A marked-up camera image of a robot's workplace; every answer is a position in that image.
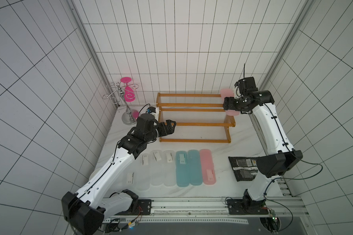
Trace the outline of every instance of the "clear plastic case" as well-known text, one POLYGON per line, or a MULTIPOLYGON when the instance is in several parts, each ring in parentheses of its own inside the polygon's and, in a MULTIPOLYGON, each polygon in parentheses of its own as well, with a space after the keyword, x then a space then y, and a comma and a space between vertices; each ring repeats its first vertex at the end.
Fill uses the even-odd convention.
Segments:
POLYGON ((175 152, 165 151, 162 156, 163 162, 163 184, 172 187, 177 184, 177 175, 175 173, 175 152))
POLYGON ((137 171, 136 175, 136 189, 139 191, 146 191, 151 187, 151 156, 148 153, 140 154, 136 159, 137 171))
POLYGON ((160 186, 163 184, 163 164, 161 150, 154 150, 150 154, 151 158, 151 184, 160 186))

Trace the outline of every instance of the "mounting plate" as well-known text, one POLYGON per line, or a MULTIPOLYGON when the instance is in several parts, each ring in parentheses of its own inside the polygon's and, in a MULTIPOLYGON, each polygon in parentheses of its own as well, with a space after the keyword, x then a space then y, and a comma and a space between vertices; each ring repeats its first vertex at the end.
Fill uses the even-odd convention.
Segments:
POLYGON ((229 214, 231 215, 268 215, 268 210, 261 208, 250 208, 244 210, 242 208, 241 199, 227 199, 227 207, 229 209, 229 214))

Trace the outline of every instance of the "black cable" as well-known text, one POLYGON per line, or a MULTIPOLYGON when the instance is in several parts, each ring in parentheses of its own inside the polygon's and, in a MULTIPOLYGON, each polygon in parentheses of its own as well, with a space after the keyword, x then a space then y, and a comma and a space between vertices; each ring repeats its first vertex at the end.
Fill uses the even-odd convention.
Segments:
POLYGON ((119 194, 119 193, 117 193, 117 192, 113 192, 113 194, 111 194, 109 197, 112 197, 114 194, 119 194))
POLYGON ((139 111, 138 113, 141 113, 141 111, 143 110, 143 108, 145 108, 145 106, 147 106, 147 105, 149 105, 149 108, 151 107, 151 104, 146 104, 146 105, 144 105, 144 107, 142 107, 142 108, 140 109, 140 111, 139 111))

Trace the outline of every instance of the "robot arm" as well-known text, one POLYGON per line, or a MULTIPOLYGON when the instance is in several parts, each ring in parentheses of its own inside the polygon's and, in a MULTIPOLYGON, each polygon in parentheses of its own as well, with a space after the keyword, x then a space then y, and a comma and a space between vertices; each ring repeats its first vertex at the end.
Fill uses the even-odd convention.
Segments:
POLYGON ((93 234, 103 220, 122 211, 134 212, 138 196, 129 190, 104 199, 104 195, 124 169, 157 137, 174 133, 176 122, 158 123, 154 115, 142 114, 117 145, 114 154, 100 171, 75 194, 67 192, 62 198, 66 221, 84 235, 93 234))
POLYGON ((253 77, 235 83, 236 97, 226 97, 224 110, 254 114, 259 122, 267 146, 268 156, 256 160, 258 173, 244 193, 243 207, 259 207, 265 201, 265 191, 275 178, 284 175, 303 157, 288 140, 278 119, 276 106, 269 91, 258 91, 253 77))

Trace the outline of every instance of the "pink holder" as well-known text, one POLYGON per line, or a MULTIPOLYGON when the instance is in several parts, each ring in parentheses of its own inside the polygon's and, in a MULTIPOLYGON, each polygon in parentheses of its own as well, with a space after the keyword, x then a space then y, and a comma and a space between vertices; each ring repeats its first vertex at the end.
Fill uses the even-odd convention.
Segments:
MULTIPOLYGON (((222 102, 224 102, 225 97, 234 97, 234 92, 231 89, 221 89, 220 91, 222 102)), ((226 115, 236 116, 240 114, 240 111, 226 110, 226 115)))
POLYGON ((213 165, 212 152, 209 149, 200 150, 202 181, 206 185, 216 183, 215 166, 213 165))
POLYGON ((124 78, 121 78, 120 81, 126 85, 126 87, 124 88, 124 90, 126 91, 124 95, 124 100, 127 102, 134 101, 135 93, 133 92, 132 88, 128 86, 128 83, 132 81, 132 78, 124 77, 124 78))

